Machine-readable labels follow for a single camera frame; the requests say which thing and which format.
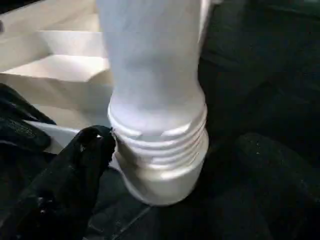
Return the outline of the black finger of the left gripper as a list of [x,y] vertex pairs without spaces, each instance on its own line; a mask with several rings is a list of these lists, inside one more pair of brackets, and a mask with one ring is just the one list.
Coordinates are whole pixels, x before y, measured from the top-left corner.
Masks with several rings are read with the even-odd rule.
[[31,105],[16,90],[3,83],[0,84],[0,110],[23,120],[56,125],[51,118]]
[[43,152],[52,143],[44,131],[23,121],[0,122],[0,142],[15,145],[34,152]]

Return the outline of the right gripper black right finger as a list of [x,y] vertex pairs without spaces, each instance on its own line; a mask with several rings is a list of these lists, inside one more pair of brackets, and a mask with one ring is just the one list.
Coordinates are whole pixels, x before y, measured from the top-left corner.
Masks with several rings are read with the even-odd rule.
[[252,177],[257,199],[276,240],[320,238],[320,171],[286,145],[256,133],[234,142]]

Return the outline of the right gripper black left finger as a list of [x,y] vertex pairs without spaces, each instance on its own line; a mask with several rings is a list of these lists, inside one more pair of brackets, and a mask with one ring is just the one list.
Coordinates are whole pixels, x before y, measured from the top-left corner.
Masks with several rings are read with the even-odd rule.
[[81,130],[2,218],[0,238],[81,240],[115,146],[112,130],[106,126]]

